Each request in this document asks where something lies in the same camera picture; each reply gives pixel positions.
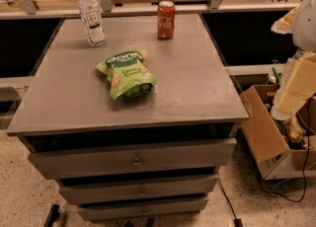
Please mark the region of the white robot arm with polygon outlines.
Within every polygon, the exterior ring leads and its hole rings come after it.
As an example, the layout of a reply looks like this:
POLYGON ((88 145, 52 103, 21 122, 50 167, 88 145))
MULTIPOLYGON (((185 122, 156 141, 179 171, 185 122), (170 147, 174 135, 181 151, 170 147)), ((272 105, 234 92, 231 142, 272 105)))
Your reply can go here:
POLYGON ((302 0, 298 7, 275 21, 271 30, 292 34, 303 55, 289 59, 281 75, 272 115, 285 119, 296 114, 316 93, 316 0, 302 0))

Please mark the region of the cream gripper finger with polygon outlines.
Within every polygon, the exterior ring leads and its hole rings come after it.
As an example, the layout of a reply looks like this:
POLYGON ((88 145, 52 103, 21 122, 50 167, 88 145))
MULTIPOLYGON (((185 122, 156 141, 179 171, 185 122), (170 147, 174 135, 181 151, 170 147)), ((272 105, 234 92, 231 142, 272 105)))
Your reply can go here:
POLYGON ((293 8, 288 13, 286 13, 283 17, 275 21, 271 27, 271 30, 274 33, 285 35, 291 34, 293 31, 293 23, 295 20, 297 9, 293 8))
POLYGON ((316 93, 316 54, 300 57, 276 108, 284 114, 296 114, 316 93))

